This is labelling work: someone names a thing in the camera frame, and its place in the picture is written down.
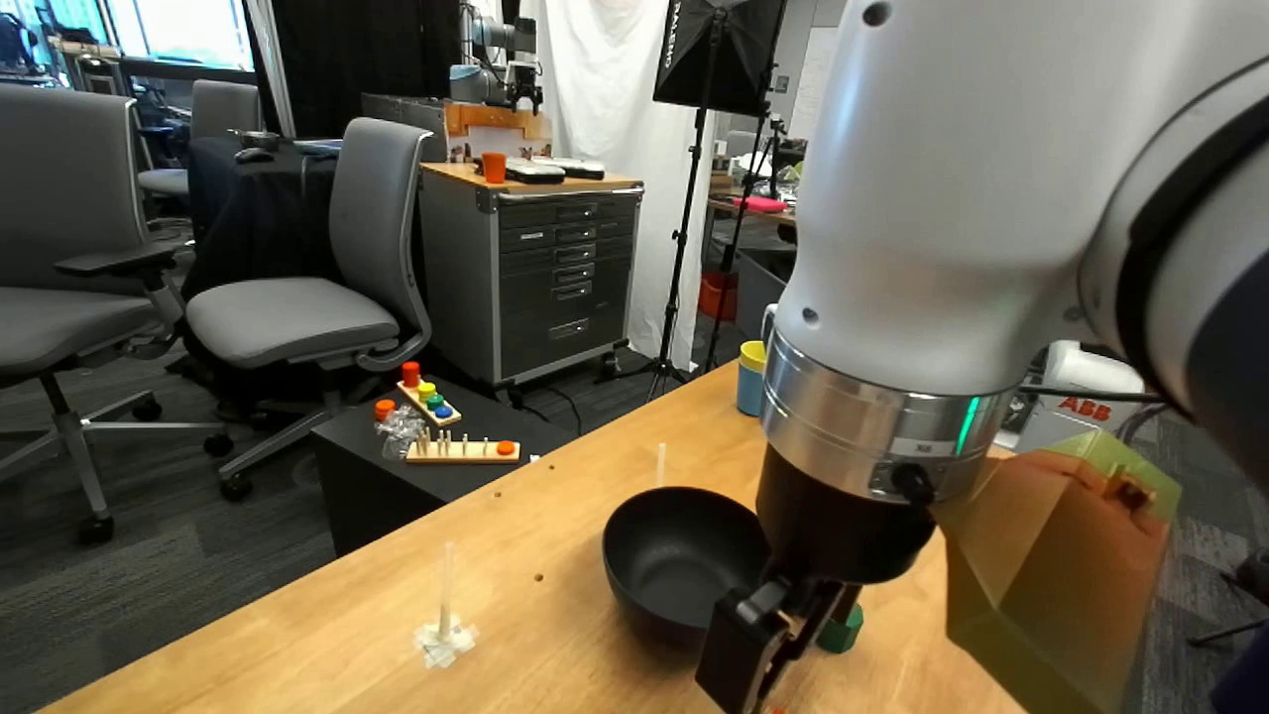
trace wooden table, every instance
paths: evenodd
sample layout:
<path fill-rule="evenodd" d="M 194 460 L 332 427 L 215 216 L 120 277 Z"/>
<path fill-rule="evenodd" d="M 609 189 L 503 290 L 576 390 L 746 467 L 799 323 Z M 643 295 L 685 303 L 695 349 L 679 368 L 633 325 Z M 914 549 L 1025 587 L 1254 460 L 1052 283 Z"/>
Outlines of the wooden table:
<path fill-rule="evenodd" d="M 646 648 L 602 581 L 598 537 L 633 492 L 754 496 L 761 425 L 733 410 L 733 365 L 335 561 L 50 712 L 712 712 L 695 661 Z M 453 672 L 412 651 L 438 581 L 479 648 Z M 1020 712 L 944 639 L 944 542 L 865 590 L 849 653 L 799 659 L 769 712 Z"/>

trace drawer handle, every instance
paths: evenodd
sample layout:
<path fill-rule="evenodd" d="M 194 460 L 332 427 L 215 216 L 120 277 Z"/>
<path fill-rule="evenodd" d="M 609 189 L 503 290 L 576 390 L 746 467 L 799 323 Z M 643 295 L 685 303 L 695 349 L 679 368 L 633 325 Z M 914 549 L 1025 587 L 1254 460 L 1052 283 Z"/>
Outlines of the drawer handle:
<path fill-rule="evenodd" d="M 576 299 L 588 299 L 589 295 L 589 283 L 580 283 L 580 284 L 555 284 L 555 303 L 576 303 Z"/>
<path fill-rule="evenodd" d="M 558 265 L 552 269 L 555 283 L 589 283 L 593 265 Z"/>
<path fill-rule="evenodd" d="M 589 263 L 593 257 L 593 247 L 566 247 L 566 251 L 555 251 L 555 263 Z"/>
<path fill-rule="evenodd" d="M 558 323 L 558 325 L 552 325 L 545 335 L 552 335 L 552 343 L 580 337 L 580 335 L 588 335 L 588 316 L 580 316 L 580 323 Z"/>

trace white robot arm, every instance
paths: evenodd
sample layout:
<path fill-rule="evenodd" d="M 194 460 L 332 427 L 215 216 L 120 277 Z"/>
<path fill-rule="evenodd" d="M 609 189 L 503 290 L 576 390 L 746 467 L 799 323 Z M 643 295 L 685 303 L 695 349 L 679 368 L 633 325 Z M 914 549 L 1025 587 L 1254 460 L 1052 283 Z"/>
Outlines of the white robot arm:
<path fill-rule="evenodd" d="M 844 11 L 774 323 L 766 603 L 822 619 L 907 571 L 1053 337 L 1123 353 L 1269 483 L 1269 4 Z M 796 648 L 738 661 L 722 619 L 699 678 L 746 712 Z M 725 682 L 746 667 L 766 682 Z"/>

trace office chair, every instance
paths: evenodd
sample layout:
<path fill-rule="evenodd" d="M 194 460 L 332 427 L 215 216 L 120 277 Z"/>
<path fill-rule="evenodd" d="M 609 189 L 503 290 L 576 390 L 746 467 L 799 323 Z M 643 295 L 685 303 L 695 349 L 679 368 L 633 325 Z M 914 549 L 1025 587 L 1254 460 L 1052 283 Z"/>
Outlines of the office chair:
<path fill-rule="evenodd" d="M 112 538 L 114 519 L 92 463 L 88 433 L 194 427 L 194 421 L 114 421 L 124 414 L 158 415 L 150 393 L 133 393 L 101 414 L 72 414 L 59 372 L 155 331 L 174 325 L 174 295 L 163 265 L 179 247 L 150 241 L 133 189 L 130 101 L 88 91 L 0 87 L 0 390 L 40 380 L 50 406 L 50 433 L 0 460 L 18 460 L 61 446 L 88 519 L 79 538 Z"/>
<path fill-rule="evenodd" d="M 251 492 L 247 467 L 305 442 L 339 410 L 339 372 L 379 377 L 428 345 L 433 323 L 412 251 L 418 143 L 425 131 L 404 124 L 352 118 L 346 128 L 330 196 L 330 251 L 339 283 L 251 277 L 190 299 L 187 331 L 215 361 L 231 368 L 315 365 L 322 372 L 322 410 L 217 467 L 224 501 Z"/>
<path fill-rule="evenodd" d="M 256 131 L 261 124 L 265 124 L 261 95 L 254 85 L 194 81 L 190 140 Z M 190 171 L 150 168 L 150 171 L 137 171 L 137 187 L 155 200 L 190 200 Z"/>

